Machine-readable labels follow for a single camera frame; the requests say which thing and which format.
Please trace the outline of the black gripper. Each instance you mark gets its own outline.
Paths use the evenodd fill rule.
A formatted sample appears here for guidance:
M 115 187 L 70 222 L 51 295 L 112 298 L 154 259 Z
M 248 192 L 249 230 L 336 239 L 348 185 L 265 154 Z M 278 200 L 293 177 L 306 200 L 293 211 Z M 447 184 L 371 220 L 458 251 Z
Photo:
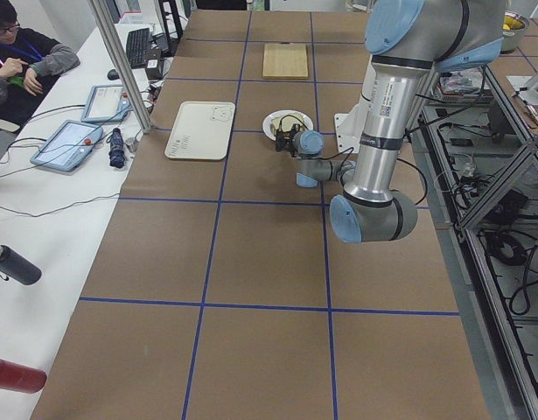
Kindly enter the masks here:
M 283 133 L 280 135 L 280 151 L 294 151 L 294 134 Z

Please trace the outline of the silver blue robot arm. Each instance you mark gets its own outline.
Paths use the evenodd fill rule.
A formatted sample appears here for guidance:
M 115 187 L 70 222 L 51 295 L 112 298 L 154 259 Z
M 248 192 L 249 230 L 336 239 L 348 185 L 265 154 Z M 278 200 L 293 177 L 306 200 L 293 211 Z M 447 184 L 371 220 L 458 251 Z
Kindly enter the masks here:
M 331 224 L 345 243 L 394 241 L 417 222 L 415 203 L 390 189 L 418 84 L 439 73 L 484 66 L 500 54 L 503 1 L 379 1 L 365 44 L 375 71 L 365 118 L 358 118 L 356 162 L 320 156 L 320 133 L 294 124 L 276 129 L 276 150 L 298 161 L 297 183 L 343 186 L 332 198 Z

